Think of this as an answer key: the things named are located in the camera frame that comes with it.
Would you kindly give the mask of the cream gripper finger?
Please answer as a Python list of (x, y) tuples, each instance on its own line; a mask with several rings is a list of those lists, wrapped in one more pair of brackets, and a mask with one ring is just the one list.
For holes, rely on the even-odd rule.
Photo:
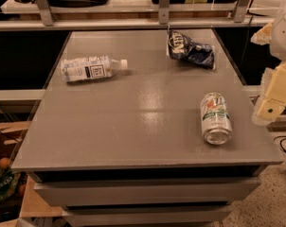
[(264, 27), (259, 29), (250, 39), (253, 44), (265, 45), (271, 41), (272, 23), (266, 24)]
[(274, 122), (286, 108), (286, 61), (275, 69), (265, 69), (260, 88), (256, 114), (263, 120)]

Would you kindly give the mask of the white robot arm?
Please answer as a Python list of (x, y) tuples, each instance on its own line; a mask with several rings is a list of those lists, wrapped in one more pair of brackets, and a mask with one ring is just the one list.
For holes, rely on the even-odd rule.
[(286, 5), (277, 13), (273, 23), (268, 23), (252, 36), (251, 42), (268, 44), (270, 54), (280, 60), (275, 69), (265, 69), (252, 115), (256, 125), (265, 126), (275, 122), (286, 108)]

